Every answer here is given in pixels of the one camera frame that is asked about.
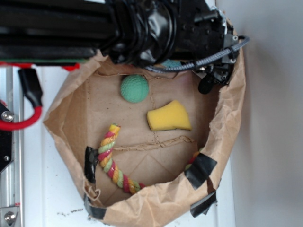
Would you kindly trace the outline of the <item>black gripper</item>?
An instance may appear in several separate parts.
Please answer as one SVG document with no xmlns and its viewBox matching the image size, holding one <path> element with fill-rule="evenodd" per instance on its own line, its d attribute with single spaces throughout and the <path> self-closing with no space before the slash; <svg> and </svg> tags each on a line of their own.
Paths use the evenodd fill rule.
<svg viewBox="0 0 303 227">
<path fill-rule="evenodd" d="M 179 0 L 178 14 L 181 29 L 175 59 L 193 62 L 195 72 L 205 68 L 206 75 L 198 86 L 202 94 L 208 94 L 215 84 L 228 84 L 238 51 L 210 63 L 198 61 L 230 50 L 239 41 L 233 33 L 233 26 L 227 23 L 225 15 L 218 8 L 208 6 L 204 0 Z"/>
</svg>

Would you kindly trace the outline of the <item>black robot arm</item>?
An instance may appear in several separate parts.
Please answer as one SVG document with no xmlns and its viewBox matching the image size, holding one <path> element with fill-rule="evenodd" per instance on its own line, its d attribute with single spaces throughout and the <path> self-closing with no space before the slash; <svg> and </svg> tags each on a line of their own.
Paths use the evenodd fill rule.
<svg viewBox="0 0 303 227">
<path fill-rule="evenodd" d="M 0 63 L 73 70 L 101 52 L 156 73 L 206 70 L 199 91 L 227 84 L 245 43 L 204 0 L 3 0 Z"/>
</svg>

